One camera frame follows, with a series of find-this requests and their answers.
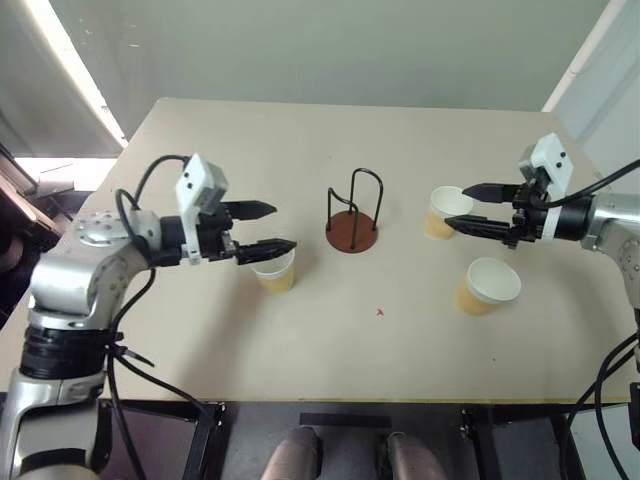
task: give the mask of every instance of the wire cup holder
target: wire cup holder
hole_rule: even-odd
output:
[[[362,213],[353,201],[353,190],[358,172],[371,175],[378,181],[378,203],[373,218]],[[342,198],[331,187],[327,190],[327,225],[326,235],[329,243],[336,249],[345,253],[360,253],[371,248],[378,239],[378,215],[382,204],[384,186],[380,177],[367,168],[356,168],[351,174],[351,192],[349,200]],[[349,206],[348,210],[331,216],[331,197]]]

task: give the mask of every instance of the cup rim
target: cup rim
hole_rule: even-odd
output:
[[[445,192],[458,194],[460,196],[460,202],[458,204],[459,208],[447,210],[447,207],[442,205],[441,196]],[[463,194],[460,187],[455,187],[453,185],[441,185],[434,189],[431,192],[431,196],[429,197],[429,202],[431,210],[433,210],[433,212],[440,218],[450,218],[458,215],[467,215],[471,212],[471,210],[473,210],[473,198]]]
[[[477,273],[478,266],[482,264],[493,264],[494,266],[499,266],[502,269],[502,272],[506,274],[506,276],[510,277],[510,279],[505,278],[507,283],[507,288],[504,289],[504,292],[491,292],[486,285],[478,285],[477,278],[473,277],[474,273]],[[514,300],[520,295],[522,291],[522,280],[516,272],[509,264],[506,262],[499,260],[493,257],[480,257],[475,259],[469,265],[466,274],[466,284],[469,288],[469,291],[479,300],[482,300],[486,303],[506,303]]]
[[[258,265],[264,264],[266,262],[270,262],[272,260],[275,260],[276,258],[280,258],[280,257],[284,257],[284,256],[289,256],[289,258],[288,258],[287,263],[285,264],[285,266],[282,267],[281,269],[276,270],[275,272],[260,272],[260,271],[256,270],[256,267]],[[253,273],[255,273],[260,278],[265,278],[265,279],[280,278],[283,275],[285,275],[291,269],[291,266],[293,265],[293,261],[296,258],[296,249],[294,248],[294,249],[288,251],[287,253],[285,253],[284,255],[281,255],[280,257],[272,258],[271,260],[266,260],[265,262],[258,262],[258,263],[250,264],[249,266],[251,267],[251,270],[253,270]]]

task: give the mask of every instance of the black cable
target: black cable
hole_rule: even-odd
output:
[[[626,346],[633,343],[635,339],[636,339],[636,335],[635,334],[631,335],[630,337],[625,339],[620,345],[624,345],[622,348],[625,348]],[[604,377],[605,380],[609,378],[611,375],[613,375],[614,373],[616,373],[625,363],[627,363],[631,358],[633,358],[634,348],[635,347],[632,347],[615,364],[613,364],[613,366],[611,366],[607,370]],[[566,428],[562,436],[562,439],[560,441],[560,462],[559,462],[560,477],[563,480],[567,479],[567,448],[569,445],[569,436],[571,435],[571,425],[573,424],[573,421],[576,418],[576,415],[578,414],[580,409],[584,406],[584,404],[587,402],[589,397],[593,394],[594,390],[595,390],[595,382],[592,383],[591,386],[587,388],[587,391],[582,394],[582,396],[574,404],[573,408],[571,409],[571,412],[569,413],[569,416],[567,417]]]
[[[142,255],[147,263],[150,266],[154,265],[153,259],[151,258],[151,252],[149,252],[149,245],[144,237],[140,235],[136,235],[131,227],[131,222],[129,222],[129,217],[127,216],[127,212],[124,209],[124,204],[122,203],[122,197],[125,197],[131,203],[131,207],[134,210],[140,210],[138,202],[131,196],[129,192],[126,190],[119,188],[116,190],[116,209],[118,210],[118,216],[120,217],[120,221],[122,222],[122,226],[127,232],[127,236],[131,240],[131,243],[138,249],[140,255]]]
[[[140,457],[138,456],[138,452],[133,443],[133,439],[131,437],[131,432],[129,431],[129,427],[127,425],[127,421],[124,417],[124,412],[122,410],[122,402],[120,401],[120,395],[118,394],[118,387],[116,384],[116,375],[114,370],[113,359],[116,357],[118,346],[116,345],[117,335],[118,335],[118,327],[120,322],[124,318],[125,314],[133,307],[133,305],[142,298],[142,296],[149,291],[149,289],[153,286],[153,282],[156,279],[156,270],[152,268],[149,273],[149,279],[147,283],[140,289],[138,292],[131,297],[131,299],[118,311],[118,313],[113,318],[113,322],[109,327],[109,334],[111,341],[109,343],[109,349],[107,351],[107,379],[109,381],[109,390],[111,391],[111,403],[113,404],[113,414],[116,418],[116,423],[118,424],[118,428],[120,429],[120,433],[122,434],[122,441],[127,450],[127,454],[131,460],[131,464],[133,469],[138,477],[138,480],[146,480],[146,475],[144,473],[144,468],[142,467],[142,463],[140,462]]]
[[[200,413],[202,413],[209,420],[213,419],[213,417],[211,416],[211,413],[207,410],[205,405],[202,402],[198,401],[195,397],[192,397],[191,395],[189,395],[187,392],[180,390],[179,388],[174,387],[173,385],[167,382],[163,382],[162,380],[154,377],[153,375],[148,374],[144,370],[139,369],[138,367],[133,365],[131,362],[129,362],[127,359],[125,359],[121,354],[116,355],[116,360],[118,360],[118,362],[120,362],[124,367],[128,368],[131,372],[135,373],[136,375],[144,378],[145,380],[161,388],[164,388],[165,390],[170,391],[171,393],[175,393],[179,397],[184,398],[187,402],[189,402],[191,405],[196,407],[200,411]]]
[[[131,207],[135,210],[139,210],[138,202],[131,196],[129,192],[126,190],[119,188],[116,190],[116,209],[118,210],[118,216],[122,221],[122,226],[124,227],[127,235],[129,235],[129,239],[136,243],[136,234],[131,228],[131,223],[129,222],[129,217],[127,216],[127,212],[124,209],[124,204],[122,203],[122,197],[125,197],[131,203]]]
[[[64,207],[62,205],[60,205],[60,202],[58,202],[53,197],[49,197],[49,200],[51,201],[51,203],[53,203],[53,205],[58,209],[58,212],[60,212],[64,218],[66,218],[70,222],[73,222],[73,217],[69,214],[69,212],[67,212],[64,209]]]
[[[140,201],[140,196],[142,195],[142,190],[144,189],[144,186],[147,184],[147,180],[149,180],[149,177],[151,176],[151,174],[153,173],[153,171],[156,169],[156,167],[158,165],[160,165],[163,162],[169,161],[169,160],[179,160],[182,162],[182,165],[184,167],[184,165],[187,163],[187,161],[189,160],[189,157],[184,156],[184,155],[163,155],[160,158],[155,159],[151,165],[149,165],[149,167],[147,168],[147,170],[144,172],[144,175],[142,175],[142,178],[140,179],[140,182],[138,182],[138,187],[136,188],[136,193],[134,194],[133,198],[135,199],[135,209],[139,210],[140,207],[138,207],[138,202]]]
[[[586,197],[587,195],[591,195],[592,193],[597,192],[601,188],[606,187],[610,183],[613,183],[616,180],[618,180],[619,178],[624,177],[626,174],[632,172],[636,168],[640,168],[640,158],[638,158],[637,160],[634,160],[633,162],[631,162],[628,165],[625,165],[620,170],[617,170],[617,171],[613,172],[611,175],[608,175],[608,176],[604,177],[603,179],[597,181],[596,183],[594,183],[592,185],[589,185],[588,187],[585,187],[582,190],[578,190],[577,192],[572,193],[571,195],[568,195],[568,196],[566,196],[564,198],[561,198],[559,200],[554,200],[553,202],[546,202],[545,203],[545,202],[543,202],[542,200],[538,199],[535,196],[532,196],[529,200],[530,200],[531,204],[536,208],[555,208],[555,207],[560,207],[560,206],[565,205],[567,203],[573,202],[574,200],[577,200],[578,198]]]
[[[637,332],[632,337],[638,338]],[[600,430],[600,435],[602,436],[602,441],[604,442],[604,446],[611,458],[611,462],[613,466],[616,468],[618,475],[622,480],[629,480],[629,476],[624,471],[618,456],[616,455],[615,450],[613,449],[613,444],[611,443],[611,439],[609,438],[609,434],[607,433],[607,428],[604,424],[604,417],[602,416],[602,384],[604,383],[605,375],[609,364],[613,361],[613,359],[618,355],[624,347],[616,347],[607,355],[600,366],[600,371],[598,371],[598,377],[595,382],[594,389],[594,402],[595,402],[595,411],[596,411],[596,422],[598,423],[598,429]]]

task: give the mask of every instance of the white wall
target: white wall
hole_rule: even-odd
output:
[[[159,97],[539,111],[607,0],[52,0],[127,135]]]
[[[552,109],[603,175],[640,158],[640,0],[611,4],[615,18]],[[612,188],[640,193],[640,172]]]

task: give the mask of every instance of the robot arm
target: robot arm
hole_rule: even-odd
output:
[[[452,217],[446,223],[467,235],[500,240],[509,248],[520,241],[579,241],[583,248],[616,262],[629,302],[640,309],[640,195],[589,194],[547,208],[544,200],[562,197],[573,171],[554,133],[529,147],[519,167],[526,180],[522,185],[482,183],[463,191],[483,202],[511,203],[513,225],[475,215]]]
[[[31,278],[35,306],[0,425],[0,478],[36,472],[51,475],[36,478],[57,478],[60,465],[104,466],[110,412],[97,399],[111,323],[136,274],[182,258],[192,264],[204,258],[263,261],[295,247],[281,239],[247,246],[233,241],[234,219],[276,209],[258,201],[221,202],[227,188],[222,171],[194,155],[176,187],[180,216],[158,218],[143,210],[125,218],[109,211],[79,216],[43,255]]]

